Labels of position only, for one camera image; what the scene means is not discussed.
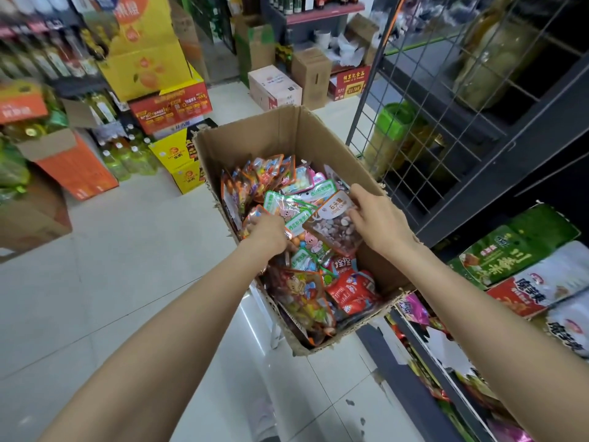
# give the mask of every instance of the white box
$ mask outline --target white box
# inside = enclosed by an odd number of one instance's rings
[[[303,89],[274,65],[250,71],[247,78],[250,96],[264,111],[301,104]]]

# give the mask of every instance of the metal wire grid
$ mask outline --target metal wire grid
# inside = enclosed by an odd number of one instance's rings
[[[447,8],[447,6],[449,6],[451,4],[450,1],[451,0],[445,1],[444,7],[442,9],[442,13],[440,13],[440,16],[443,14],[443,12]],[[411,124],[406,128],[406,132],[405,132],[403,138],[399,141],[398,145],[396,146],[396,151],[394,153],[394,156],[390,159],[390,163],[388,164],[388,168],[387,168],[387,175],[382,179],[382,182],[386,186],[387,191],[389,192],[389,194],[393,198],[394,202],[397,203],[398,206],[406,213],[406,215],[409,219],[409,224],[412,226],[412,228],[416,232],[418,232],[420,230],[420,227],[423,226],[423,218],[425,215],[428,215],[431,213],[431,208],[432,208],[432,204],[431,204],[432,202],[431,201],[427,201],[427,202],[424,201],[423,198],[420,198],[420,194],[422,194],[422,196],[425,192],[428,192],[429,196],[433,194],[435,196],[435,201],[433,202],[433,204],[435,205],[436,203],[438,203],[439,200],[442,200],[444,198],[445,193],[448,191],[448,189],[440,189],[439,186],[437,188],[436,185],[434,185],[432,183],[432,176],[438,170],[443,170],[445,173],[449,174],[453,178],[453,183],[455,184],[455,183],[459,183],[460,180],[465,175],[465,172],[460,173],[460,171],[456,170],[455,164],[454,165],[450,164],[451,161],[448,159],[448,155],[460,152],[463,160],[465,160],[465,158],[467,160],[470,159],[470,161],[467,161],[466,164],[464,164],[467,166],[467,169],[471,169],[471,168],[475,167],[478,163],[481,162],[483,155],[480,154],[480,149],[478,149],[479,151],[476,151],[476,149],[471,148],[471,147],[473,147],[472,143],[469,143],[467,141],[467,134],[466,133],[473,126],[473,124],[475,124],[475,121],[484,121],[485,124],[487,124],[494,131],[496,131],[496,133],[494,134],[495,139],[497,139],[497,137],[503,137],[506,135],[506,127],[505,126],[498,126],[496,121],[493,121],[491,118],[488,117],[487,114],[485,114],[483,112],[483,110],[487,107],[487,104],[490,102],[490,100],[493,99],[494,96],[497,95],[498,91],[501,89],[504,89],[504,84],[507,84],[509,87],[517,89],[519,92],[523,93],[527,98],[531,99],[534,103],[537,103],[540,101],[539,98],[534,96],[532,93],[528,92],[526,89],[522,88],[515,81],[511,80],[513,73],[517,70],[518,66],[524,61],[524,59],[528,56],[528,54],[534,49],[534,46],[536,46],[539,43],[539,41],[542,40],[542,41],[546,41],[551,44],[557,45],[561,49],[571,53],[572,55],[574,55],[576,57],[583,55],[583,52],[574,49],[573,47],[563,43],[562,41],[556,39],[555,37],[552,37],[548,33],[548,28],[549,28],[550,24],[563,11],[564,7],[569,3],[570,0],[563,0],[562,4],[555,10],[555,12],[552,13],[552,16],[550,17],[549,21],[547,21],[543,25],[542,29],[537,29],[536,27],[530,26],[529,24],[525,23],[522,19],[520,19],[519,17],[516,17],[516,15],[514,15],[514,10],[518,6],[519,1],[520,0],[513,0],[511,2],[508,10],[504,13],[501,20],[499,21],[498,26],[495,29],[495,32],[492,34],[492,36],[488,40],[488,42],[487,42],[486,46],[483,48],[482,52],[480,52],[478,55],[475,55],[475,54],[471,53],[470,51],[468,51],[467,49],[465,49],[461,43],[465,31],[469,27],[469,24],[464,24],[461,27],[458,35],[453,35],[452,37],[442,37],[442,40],[449,42],[451,44],[451,47],[450,47],[450,50],[447,52],[446,56],[444,57],[444,60],[442,61],[441,65],[438,67],[438,71],[436,73],[432,73],[425,65],[423,65],[421,63],[422,59],[426,55],[426,52],[428,51],[428,47],[430,46],[432,41],[438,42],[440,39],[439,36],[436,36],[435,29],[430,31],[424,45],[422,45],[420,47],[421,53],[419,54],[419,58],[417,58],[417,60],[412,58],[408,54],[408,52],[403,50],[405,47],[405,41],[409,37],[409,34],[406,34],[405,36],[403,36],[403,40],[402,40],[402,43],[400,44],[400,46],[397,47],[397,46],[393,45],[394,48],[398,52],[397,52],[397,54],[394,55],[394,57],[396,59],[394,61],[394,64],[392,65],[392,69],[391,69],[390,73],[385,72],[383,70],[384,66],[381,65],[382,59],[384,58],[383,57],[383,49],[381,49],[381,48],[383,48],[387,44],[387,37],[385,36],[383,38],[383,40],[381,41],[379,50],[377,51],[377,54],[376,54],[375,62],[373,63],[373,68],[377,69],[378,72],[382,76],[386,77],[389,84],[387,84],[387,86],[385,87],[385,90],[384,90],[381,98],[378,99],[376,96],[374,96],[374,94],[371,93],[371,87],[372,87],[372,82],[373,82],[373,75],[371,75],[372,78],[369,79],[367,87],[364,88],[365,93],[362,97],[362,101],[360,102],[359,111],[356,113],[356,118],[353,123],[352,129],[350,130],[350,134],[348,136],[348,140],[346,143],[347,143],[347,145],[352,145],[356,149],[357,153],[359,153],[360,157],[362,157],[362,158],[364,157],[364,152],[365,152],[367,146],[371,146],[371,147],[373,147],[373,149],[376,150],[376,157],[372,161],[372,164],[370,165],[370,167],[368,167],[368,169],[372,172],[375,169],[375,166],[377,164],[379,164],[378,158],[380,155],[380,151],[384,147],[384,145],[381,143],[381,146],[378,149],[376,149],[374,146],[372,146],[372,143],[371,143],[370,137],[373,135],[373,131],[376,126],[376,117],[371,118],[364,111],[364,104],[366,103],[368,96],[372,96],[374,99],[377,100],[378,111],[380,112],[381,109],[385,108],[384,99],[387,95],[387,90],[391,86],[390,84],[392,84],[394,86],[394,88],[396,88],[399,92],[402,92],[401,93],[402,99],[408,100],[409,102],[411,102],[412,104],[414,104],[417,107],[415,117],[413,118]],[[389,23],[392,22],[393,20],[394,20],[394,15],[393,15],[393,12],[391,12],[391,15],[389,16]],[[491,44],[493,43],[493,40],[495,39],[497,34],[500,31],[502,31],[502,29],[505,27],[505,25],[508,21],[511,21],[512,23],[516,23],[519,25],[525,24],[526,28],[533,30],[535,32],[535,37],[533,40],[531,40],[529,45],[526,47],[525,52],[520,56],[518,64],[513,65],[507,74],[500,74],[495,69],[493,69],[492,67],[487,65],[486,61],[484,61],[483,58],[486,56],[487,51],[490,48]],[[452,60],[455,59],[455,57],[453,56],[452,53],[454,52],[455,48],[457,50],[459,50],[460,52],[464,52],[467,56],[467,59],[474,59],[474,64],[471,66],[469,72],[465,75],[465,77],[463,78],[463,80],[459,84],[459,86],[457,88],[453,89],[452,87],[449,87],[447,85],[447,83],[444,81],[444,77],[441,77],[441,75],[444,73],[444,69],[448,66],[448,64],[454,63]],[[409,75],[409,83],[406,85],[406,87],[404,89],[394,82],[395,70],[400,71],[400,70],[398,70],[398,63],[399,63],[399,59],[401,57],[407,58],[411,62],[413,62],[413,64],[415,64],[413,71]],[[487,97],[485,102],[479,108],[475,108],[474,106],[472,106],[470,103],[467,102],[466,99],[464,99],[464,97],[460,98],[461,103],[466,103],[467,106],[469,107],[469,109],[471,111],[474,111],[475,114],[474,115],[470,114],[470,116],[471,116],[470,120],[465,120],[462,130],[460,130],[458,133],[456,133],[456,131],[451,131],[445,125],[446,115],[451,108],[455,108],[456,101],[459,97],[458,94],[460,93],[461,88],[464,86],[464,83],[469,79],[469,77],[473,74],[473,72],[477,68],[485,68],[486,71],[493,73],[501,81],[499,84],[497,84],[497,87],[494,89],[493,93]],[[418,69],[420,71],[425,72],[431,78],[431,82],[429,84],[426,84],[425,88],[426,88],[427,93],[421,103],[417,102],[416,99],[413,98],[412,89],[411,89],[412,83],[419,84],[419,82],[414,79]],[[436,113],[430,111],[426,105],[426,104],[428,104],[428,97],[430,96],[431,90],[436,84],[440,84],[445,89],[447,89],[449,93],[452,93],[452,96],[451,96],[449,102],[447,102],[445,109],[443,110],[441,115],[439,115],[438,117],[436,117],[437,116]],[[370,130],[369,130],[367,136],[362,132],[362,130],[360,128],[357,127],[359,119],[362,115],[364,115],[364,117],[366,117],[370,121],[370,124],[371,124]],[[394,120],[397,119],[396,113],[394,113],[393,116],[394,116]],[[425,118],[426,122],[428,122],[431,125],[431,131],[430,131],[428,137],[424,140],[425,142],[423,142],[422,138],[420,139],[416,135],[416,133],[414,133],[414,126],[416,125],[416,121],[418,120],[419,117]],[[391,127],[393,126],[394,120],[390,122],[388,129],[386,131],[381,130],[384,137],[388,136],[388,133],[390,132]],[[357,144],[352,142],[352,140],[354,138],[355,131],[357,131],[364,139],[364,145],[358,146]],[[444,151],[440,154],[434,153],[431,150],[430,146],[428,145],[428,143],[431,142],[432,138],[436,136],[435,134],[438,134],[438,133],[443,136],[445,144],[446,144]],[[415,154],[413,152],[414,155],[412,157],[407,155],[402,150],[403,145],[406,143],[406,140],[408,140],[408,139],[411,139],[414,142],[412,145],[419,146],[417,153]],[[428,168],[428,170],[427,170],[429,172],[429,174],[424,174],[423,167],[420,170],[419,164],[416,164],[420,161],[420,159],[422,159],[421,155],[426,155],[426,154],[430,160],[434,161],[433,168],[431,170]],[[393,164],[394,164],[394,162],[398,161],[399,157],[402,157],[402,160],[405,163],[403,164],[402,167],[395,169],[395,168],[393,168]],[[409,181],[408,177],[410,177],[412,179],[411,185],[408,182]],[[420,179],[419,182],[417,183],[417,185],[415,184],[416,178]]]

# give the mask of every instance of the forearm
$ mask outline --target forearm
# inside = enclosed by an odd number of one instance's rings
[[[241,242],[108,358],[41,440],[105,441],[122,433],[145,435],[141,428],[129,425],[147,426],[145,420],[134,418],[136,414],[158,419],[149,403],[174,410],[164,413],[161,417],[166,421],[160,424],[151,421],[152,436],[161,434],[158,429],[173,431],[243,294],[268,261],[266,251],[249,240]]]
[[[589,366],[416,244],[390,254],[537,442],[587,441]]]

